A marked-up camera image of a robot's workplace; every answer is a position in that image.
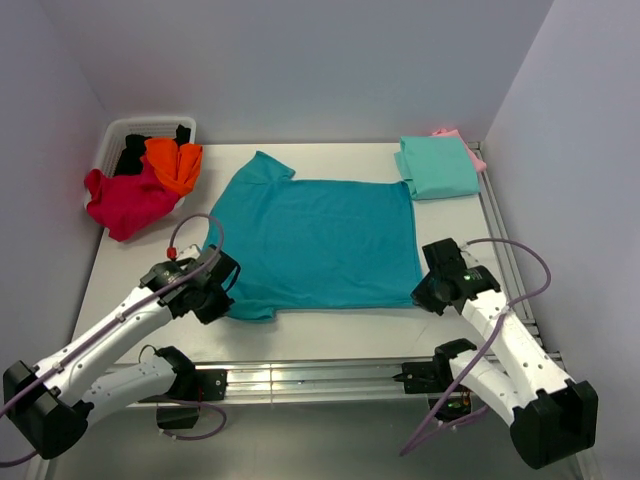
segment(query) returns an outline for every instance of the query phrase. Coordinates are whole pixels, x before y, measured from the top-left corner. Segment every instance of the folded teal shirt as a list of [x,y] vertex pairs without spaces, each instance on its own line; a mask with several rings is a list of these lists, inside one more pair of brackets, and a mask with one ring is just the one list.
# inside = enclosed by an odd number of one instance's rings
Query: folded teal shirt
[[[229,316],[410,307],[422,272],[406,184],[292,180],[294,173],[257,152],[211,211],[224,226],[223,250],[242,268]],[[212,228],[205,246],[217,240]]]
[[480,191],[478,175],[459,138],[402,137],[400,147],[395,154],[396,165],[414,200]]

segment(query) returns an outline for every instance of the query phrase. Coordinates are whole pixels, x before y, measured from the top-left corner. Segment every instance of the t-shirt sleeve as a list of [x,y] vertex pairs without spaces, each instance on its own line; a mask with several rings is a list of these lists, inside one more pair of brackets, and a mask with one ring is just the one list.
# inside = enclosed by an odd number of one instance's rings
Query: t-shirt sleeve
[[256,152],[249,163],[238,170],[233,180],[243,183],[270,183],[290,180],[295,170],[283,165],[264,152]]

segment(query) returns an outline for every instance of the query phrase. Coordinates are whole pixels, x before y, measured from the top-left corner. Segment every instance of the white table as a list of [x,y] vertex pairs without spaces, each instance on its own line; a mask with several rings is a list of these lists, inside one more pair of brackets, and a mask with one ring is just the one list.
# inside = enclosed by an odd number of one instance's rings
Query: white table
[[[180,212],[209,213],[234,173],[262,150],[296,170],[294,179],[337,179],[392,183],[400,180],[389,144],[211,145],[204,149],[196,189]],[[414,203],[418,247],[453,237],[488,236],[478,196]],[[118,243],[104,233],[82,303],[74,338],[109,313],[148,272],[165,260],[176,218],[165,218]],[[205,239],[204,219],[188,222],[178,249]],[[491,245],[474,246],[474,255],[501,281]],[[426,263],[422,258],[423,271]],[[189,314],[154,332],[119,363],[135,363],[142,345],[173,345],[195,362],[251,362],[429,356],[436,346],[460,337],[480,342],[477,332],[453,309],[444,316],[421,309],[280,311],[274,322],[229,318],[202,325]]]

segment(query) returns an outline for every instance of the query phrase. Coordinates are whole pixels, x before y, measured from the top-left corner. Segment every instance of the metal frame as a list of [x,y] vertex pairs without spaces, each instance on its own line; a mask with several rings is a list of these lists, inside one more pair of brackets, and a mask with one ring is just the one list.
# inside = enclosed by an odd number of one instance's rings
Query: metal frame
[[[482,158],[481,143],[469,143],[469,147]],[[508,238],[498,203],[486,172],[480,175],[480,202],[491,236]],[[494,245],[504,288],[510,298],[524,293],[522,278],[516,265],[513,250],[508,245]],[[543,346],[538,327],[527,301],[515,307],[516,313]],[[560,354],[549,354],[563,367]],[[502,366],[494,356],[487,360]],[[370,360],[325,360],[272,363],[207,363],[197,365],[200,371],[225,369],[228,372],[225,399],[220,404],[305,403],[327,401],[401,400],[410,396],[404,393],[401,383],[392,377],[401,372],[401,364],[409,361],[429,361],[430,357],[391,358]],[[118,365],[116,369],[129,365]],[[156,408],[158,403],[137,403],[131,408]],[[576,455],[583,479],[599,480],[602,474],[592,450]],[[28,480],[46,480],[55,461],[36,457],[29,463]]]

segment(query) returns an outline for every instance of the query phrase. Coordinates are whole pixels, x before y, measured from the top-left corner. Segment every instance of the gray floor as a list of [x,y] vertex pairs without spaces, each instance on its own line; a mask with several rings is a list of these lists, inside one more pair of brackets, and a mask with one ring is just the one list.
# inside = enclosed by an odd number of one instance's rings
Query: gray floor
[[[568,459],[529,469],[499,417],[445,433],[405,458],[397,452],[425,413],[424,399],[227,407],[217,437],[172,442],[154,412],[128,409],[104,420],[60,457],[49,479],[581,479]],[[201,420],[202,432],[214,420]]]

